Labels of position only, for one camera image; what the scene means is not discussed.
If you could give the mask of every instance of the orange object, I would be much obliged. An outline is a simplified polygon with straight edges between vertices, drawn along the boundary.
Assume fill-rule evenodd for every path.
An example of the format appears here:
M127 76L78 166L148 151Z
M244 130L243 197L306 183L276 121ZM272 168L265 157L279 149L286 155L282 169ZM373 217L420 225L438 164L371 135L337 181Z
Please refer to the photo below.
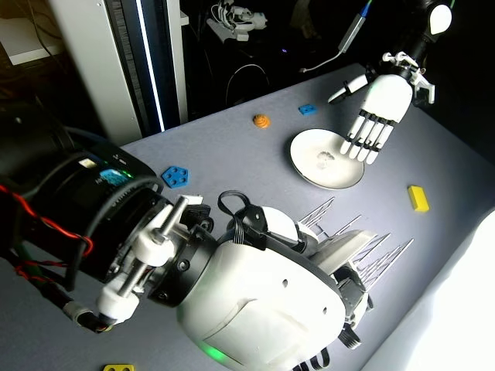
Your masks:
M266 114L257 114L254 116L253 121L260 129L266 129L271 125L270 118Z

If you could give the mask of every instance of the yellow toy brick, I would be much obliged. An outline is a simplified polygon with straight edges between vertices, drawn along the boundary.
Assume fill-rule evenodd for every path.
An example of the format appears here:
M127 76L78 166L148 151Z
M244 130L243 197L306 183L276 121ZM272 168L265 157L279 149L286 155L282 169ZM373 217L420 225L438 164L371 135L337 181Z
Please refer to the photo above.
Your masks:
M106 365L103 371L135 371L133 365Z
M425 190L417 185L411 185L408 188L411 197L412 207L415 211L426 213L430 210L428 200L426 199Z

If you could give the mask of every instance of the blue block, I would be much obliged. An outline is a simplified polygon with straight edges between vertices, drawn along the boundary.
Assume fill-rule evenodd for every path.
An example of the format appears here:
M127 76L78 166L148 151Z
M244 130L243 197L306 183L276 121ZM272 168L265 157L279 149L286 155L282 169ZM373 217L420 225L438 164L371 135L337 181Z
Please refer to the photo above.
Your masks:
M179 188L189 184L189 170L179 166L170 166L163 174L162 179L170 188Z
M316 107L313 106L312 104L307 104L306 106L301 106L298 109L299 109L299 112L301 112L305 116L307 116L309 114L315 114L316 113Z

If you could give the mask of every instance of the yellow block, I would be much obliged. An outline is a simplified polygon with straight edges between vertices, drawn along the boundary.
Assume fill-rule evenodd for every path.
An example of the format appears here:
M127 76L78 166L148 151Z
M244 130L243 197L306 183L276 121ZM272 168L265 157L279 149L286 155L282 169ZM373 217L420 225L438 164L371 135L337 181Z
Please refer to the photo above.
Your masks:
M426 199L425 190L417 185L411 185L408 188L409 196L411 197L412 207L415 211L426 213L430 210L428 200Z
M135 371L133 365L106 365L103 371Z

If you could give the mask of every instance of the white plate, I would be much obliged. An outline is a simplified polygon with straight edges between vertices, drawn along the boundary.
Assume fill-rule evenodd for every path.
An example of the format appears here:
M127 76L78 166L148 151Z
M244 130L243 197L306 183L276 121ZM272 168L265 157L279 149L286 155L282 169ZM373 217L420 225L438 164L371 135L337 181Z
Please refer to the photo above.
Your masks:
M340 154L344 138L331 131L312 129L298 134L291 143L291 158L304 179L324 189L344 189L357 184L364 163Z

